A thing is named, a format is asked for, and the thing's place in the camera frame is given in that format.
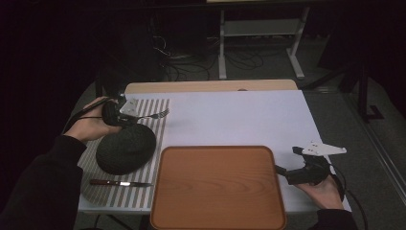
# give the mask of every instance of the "person's right hand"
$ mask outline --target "person's right hand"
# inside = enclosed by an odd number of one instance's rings
[[[321,209],[344,209],[337,184],[331,175],[318,185],[298,184],[295,186],[307,193]]]

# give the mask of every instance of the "striped mat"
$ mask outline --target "striped mat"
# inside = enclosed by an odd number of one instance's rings
[[[139,116],[146,116],[165,110],[169,107],[169,99],[138,100],[135,109]],[[79,160],[83,168],[81,193],[95,205],[117,208],[131,208],[134,211],[150,211],[152,204],[153,186],[147,188],[123,186],[91,186],[90,179],[108,179],[118,181],[138,181],[155,183],[162,140],[167,117],[162,119],[142,119],[139,124],[145,125],[155,133],[157,146],[152,158],[138,171],[125,175],[113,175],[103,172],[96,163],[95,155],[101,139],[89,142],[87,150]]]

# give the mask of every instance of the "wooden tray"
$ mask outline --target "wooden tray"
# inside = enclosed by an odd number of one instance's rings
[[[151,210],[156,229],[283,229],[286,216],[267,147],[164,149]]]

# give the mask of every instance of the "hand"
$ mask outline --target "hand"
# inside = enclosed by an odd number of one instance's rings
[[[84,108],[102,99],[103,97],[97,98],[93,102],[87,104]],[[72,127],[67,132],[65,132],[64,135],[76,138],[81,142],[86,142],[97,140],[107,134],[115,133],[121,130],[120,126],[108,126],[105,124],[105,122],[102,120],[102,105],[95,107],[82,117],[96,118],[85,118],[77,120],[72,125]]]
[[[331,175],[318,185],[298,184],[295,186],[307,193],[321,209],[344,209],[337,184]]]

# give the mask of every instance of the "fork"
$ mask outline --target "fork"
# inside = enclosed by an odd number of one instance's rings
[[[160,118],[166,117],[168,114],[169,114],[169,108],[165,109],[162,112],[155,113],[155,114],[152,114],[152,115],[148,115],[148,116],[144,116],[144,117],[136,117],[135,120],[139,121],[141,119],[146,119],[146,118],[160,119]]]

